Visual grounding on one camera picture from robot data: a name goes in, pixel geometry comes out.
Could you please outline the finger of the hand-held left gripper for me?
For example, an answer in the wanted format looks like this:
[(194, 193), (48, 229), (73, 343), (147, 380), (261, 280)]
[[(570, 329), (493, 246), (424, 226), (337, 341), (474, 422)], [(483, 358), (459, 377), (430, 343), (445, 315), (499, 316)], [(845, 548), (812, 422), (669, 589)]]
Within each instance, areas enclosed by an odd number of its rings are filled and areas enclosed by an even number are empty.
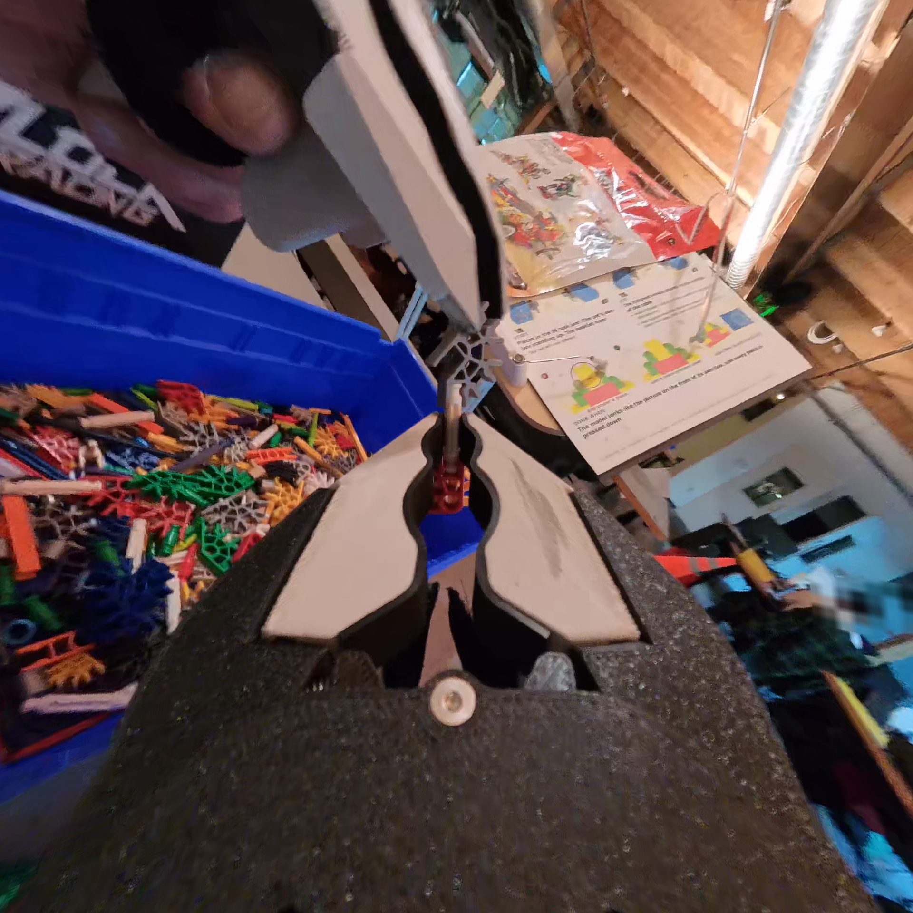
[(503, 240), (427, 5), (313, 5), (332, 51), (305, 121), (451, 327), (482, 333), (503, 311)]

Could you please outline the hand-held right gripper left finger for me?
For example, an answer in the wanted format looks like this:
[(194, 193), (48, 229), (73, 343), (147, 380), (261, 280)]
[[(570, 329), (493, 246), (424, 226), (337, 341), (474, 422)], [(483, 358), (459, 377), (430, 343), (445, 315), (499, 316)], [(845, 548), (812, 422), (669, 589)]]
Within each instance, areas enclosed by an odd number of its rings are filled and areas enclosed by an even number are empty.
[(406, 496), (427, 471), (422, 443), (433, 413), (348, 473), (330, 501), (260, 633), (309, 645), (341, 645), (392, 608), (427, 568)]

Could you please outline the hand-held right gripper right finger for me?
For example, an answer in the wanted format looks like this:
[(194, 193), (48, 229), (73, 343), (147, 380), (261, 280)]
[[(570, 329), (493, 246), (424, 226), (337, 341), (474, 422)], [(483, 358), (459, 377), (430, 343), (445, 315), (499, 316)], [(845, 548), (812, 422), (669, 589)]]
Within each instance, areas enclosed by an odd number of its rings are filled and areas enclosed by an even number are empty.
[(476, 580), (495, 611), (571, 647), (633, 643), (640, 630), (573, 489), (473, 415), (473, 482), (490, 498)]

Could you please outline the red yellow toy construction piece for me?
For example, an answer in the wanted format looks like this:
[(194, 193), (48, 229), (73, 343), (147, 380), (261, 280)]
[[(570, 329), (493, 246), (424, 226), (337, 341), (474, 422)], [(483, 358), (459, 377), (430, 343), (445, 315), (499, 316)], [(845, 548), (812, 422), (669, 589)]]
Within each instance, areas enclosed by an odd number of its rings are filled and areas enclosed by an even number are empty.
[(461, 422), (496, 382), (495, 369), (501, 365), (495, 353), (499, 324), (498, 319), (488, 321), (470, 333), (446, 330), (428, 356), (443, 413), (442, 450), (433, 473), (433, 516), (456, 515), (469, 503), (470, 473), (460, 455)]

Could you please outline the person's left hand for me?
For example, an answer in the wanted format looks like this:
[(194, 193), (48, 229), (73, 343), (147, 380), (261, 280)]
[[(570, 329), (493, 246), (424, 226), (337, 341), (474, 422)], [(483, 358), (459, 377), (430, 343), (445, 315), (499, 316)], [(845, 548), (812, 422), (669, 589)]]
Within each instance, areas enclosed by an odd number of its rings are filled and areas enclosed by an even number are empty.
[[(70, 112), (100, 154), (153, 184), (172, 205), (214, 223), (239, 221), (243, 169), (180, 154), (124, 104), (82, 92), (80, 81), (96, 59), (84, 2), (1, 3), (3, 81)], [(275, 71), (237, 53), (193, 64), (178, 98), (205, 128), (253, 157), (277, 153), (301, 121), (299, 103)]]

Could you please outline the tilted board stand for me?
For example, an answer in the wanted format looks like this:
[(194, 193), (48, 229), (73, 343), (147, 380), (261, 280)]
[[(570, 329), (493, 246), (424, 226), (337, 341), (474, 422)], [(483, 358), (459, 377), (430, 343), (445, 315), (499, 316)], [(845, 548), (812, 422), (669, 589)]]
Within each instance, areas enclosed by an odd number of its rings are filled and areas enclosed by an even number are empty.
[(417, 282), (386, 248), (350, 245), (341, 234), (296, 251), (301, 268), (330, 310), (380, 331), (386, 340), (418, 345), (427, 318)]

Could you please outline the orange traffic cone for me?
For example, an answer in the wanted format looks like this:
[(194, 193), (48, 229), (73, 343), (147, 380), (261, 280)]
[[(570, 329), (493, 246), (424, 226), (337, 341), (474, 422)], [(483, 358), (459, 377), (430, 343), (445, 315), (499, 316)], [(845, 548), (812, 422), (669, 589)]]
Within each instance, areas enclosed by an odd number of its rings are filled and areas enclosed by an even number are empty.
[(742, 573), (738, 562), (731, 557), (693, 554), (679, 546), (671, 546), (654, 555), (655, 561), (677, 582), (690, 588), (714, 576)]

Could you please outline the blue plastic bin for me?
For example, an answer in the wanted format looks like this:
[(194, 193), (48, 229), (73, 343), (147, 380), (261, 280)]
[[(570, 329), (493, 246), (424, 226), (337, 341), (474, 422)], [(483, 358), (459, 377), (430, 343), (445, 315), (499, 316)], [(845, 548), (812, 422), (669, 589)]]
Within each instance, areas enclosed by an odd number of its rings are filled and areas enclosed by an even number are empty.
[(371, 452), (437, 405), (404, 342), (7, 193), (1, 260), (2, 382), (338, 407)]

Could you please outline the white instruction sheet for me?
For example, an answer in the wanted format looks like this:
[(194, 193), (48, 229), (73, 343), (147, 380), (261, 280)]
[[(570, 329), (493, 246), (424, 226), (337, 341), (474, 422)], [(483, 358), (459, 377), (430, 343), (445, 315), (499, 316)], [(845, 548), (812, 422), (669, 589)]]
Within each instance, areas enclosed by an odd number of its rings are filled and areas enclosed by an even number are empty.
[(521, 302), (497, 331), (598, 475), (633, 465), (812, 370), (700, 253)]

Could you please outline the pile of colourful toy pieces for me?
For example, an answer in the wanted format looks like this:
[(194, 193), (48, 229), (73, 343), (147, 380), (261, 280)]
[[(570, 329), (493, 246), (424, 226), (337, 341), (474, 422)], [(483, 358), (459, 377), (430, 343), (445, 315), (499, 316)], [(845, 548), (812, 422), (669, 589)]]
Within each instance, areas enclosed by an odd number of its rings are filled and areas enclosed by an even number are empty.
[(343, 412), (4, 383), (2, 763), (122, 712), (211, 586), (366, 461)]

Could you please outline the black box with red print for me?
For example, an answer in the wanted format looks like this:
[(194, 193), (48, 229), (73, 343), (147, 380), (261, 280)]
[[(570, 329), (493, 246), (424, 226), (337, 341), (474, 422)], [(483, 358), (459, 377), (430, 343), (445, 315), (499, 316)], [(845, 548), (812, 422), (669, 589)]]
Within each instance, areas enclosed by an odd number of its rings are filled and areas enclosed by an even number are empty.
[(212, 223), (101, 156), (72, 115), (1, 83), (1, 188), (221, 268), (243, 222)]

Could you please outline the silver ventilation duct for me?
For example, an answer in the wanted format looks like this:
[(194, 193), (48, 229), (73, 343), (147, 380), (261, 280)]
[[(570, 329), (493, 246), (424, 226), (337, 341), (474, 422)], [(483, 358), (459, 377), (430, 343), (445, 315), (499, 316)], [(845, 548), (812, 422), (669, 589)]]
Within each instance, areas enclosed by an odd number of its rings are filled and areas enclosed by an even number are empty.
[(886, 6), (886, 1), (826, 3), (728, 266), (725, 281), (731, 289), (746, 285)]

